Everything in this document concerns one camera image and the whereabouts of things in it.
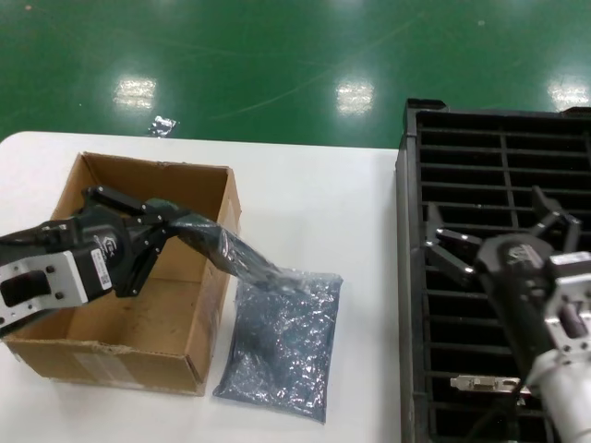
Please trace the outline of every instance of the label sticker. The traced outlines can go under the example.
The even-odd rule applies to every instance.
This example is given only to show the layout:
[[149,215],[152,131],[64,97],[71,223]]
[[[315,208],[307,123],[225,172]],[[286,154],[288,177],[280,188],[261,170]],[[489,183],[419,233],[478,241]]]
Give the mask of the label sticker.
[[585,251],[572,252],[570,254],[562,254],[560,256],[550,257],[552,263],[555,265],[569,265],[571,263],[579,263],[581,261],[591,260],[591,254]]
[[94,249],[90,252],[92,255],[92,261],[94,261],[94,268],[96,269],[96,273],[99,274],[99,280],[101,281],[101,286],[103,289],[111,289],[113,284],[111,283],[111,277],[109,276],[109,271],[107,270],[107,265],[104,263],[103,253],[101,249]]

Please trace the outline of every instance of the silver robotic arm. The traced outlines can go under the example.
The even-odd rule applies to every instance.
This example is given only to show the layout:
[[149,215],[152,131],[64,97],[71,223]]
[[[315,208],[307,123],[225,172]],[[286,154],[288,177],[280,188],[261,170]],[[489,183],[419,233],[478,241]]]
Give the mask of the silver robotic arm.
[[[591,254],[576,251],[581,223],[537,187],[534,210],[540,222],[527,233],[481,240],[445,229],[432,205],[426,255],[463,286],[480,284],[497,313],[521,379],[501,409],[514,410],[527,386],[547,405],[563,443],[591,443]],[[547,241],[557,229],[566,230],[560,249]]]

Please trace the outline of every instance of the black plastic crate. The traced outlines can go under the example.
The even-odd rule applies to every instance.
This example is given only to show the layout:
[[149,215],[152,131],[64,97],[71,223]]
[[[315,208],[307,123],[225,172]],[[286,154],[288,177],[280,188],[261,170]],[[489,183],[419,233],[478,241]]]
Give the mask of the black plastic crate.
[[[467,293],[426,262],[427,204],[436,202],[458,232],[519,232],[536,220],[537,185],[583,221],[579,248],[591,249],[589,116],[586,108],[466,112],[408,101],[396,163],[403,441],[462,441],[498,398],[452,389],[451,377],[518,377],[486,295]],[[500,414],[475,441],[506,441],[507,420]],[[559,441],[538,399],[513,420],[523,442]]]

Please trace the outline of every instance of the robotic arm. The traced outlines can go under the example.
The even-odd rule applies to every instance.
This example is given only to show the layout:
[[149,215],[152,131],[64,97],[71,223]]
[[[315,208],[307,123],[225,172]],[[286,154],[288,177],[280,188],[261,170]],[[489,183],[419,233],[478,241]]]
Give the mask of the robotic arm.
[[[538,187],[534,210],[540,222],[529,232],[483,241],[446,230],[431,205],[426,253],[458,283],[484,288],[522,380],[513,406],[526,384],[541,395],[564,443],[591,442],[591,254],[575,251],[581,223]],[[561,251],[543,239],[557,228],[566,229]]]
[[138,295],[171,222],[188,210],[154,208],[106,186],[83,192],[71,218],[0,237],[0,338],[56,309],[112,290]]

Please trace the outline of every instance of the plastic bag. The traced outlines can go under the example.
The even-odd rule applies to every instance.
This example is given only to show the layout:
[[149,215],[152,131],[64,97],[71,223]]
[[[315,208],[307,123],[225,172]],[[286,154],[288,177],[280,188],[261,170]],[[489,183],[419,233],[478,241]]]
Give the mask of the plastic bag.
[[228,363],[213,395],[324,423],[343,280],[284,269],[299,280],[272,290],[241,281]]
[[[177,206],[153,198],[156,208]],[[178,237],[236,276],[232,348],[213,395],[324,423],[332,340],[343,279],[280,269],[218,223],[195,212],[173,221]]]
[[[152,198],[147,203],[155,208],[168,206],[178,209],[174,203],[159,198]],[[277,268],[236,235],[197,212],[188,211],[186,216],[173,221],[170,228],[175,229],[184,243],[208,258],[217,269],[241,281],[269,290],[300,284],[291,272]]]

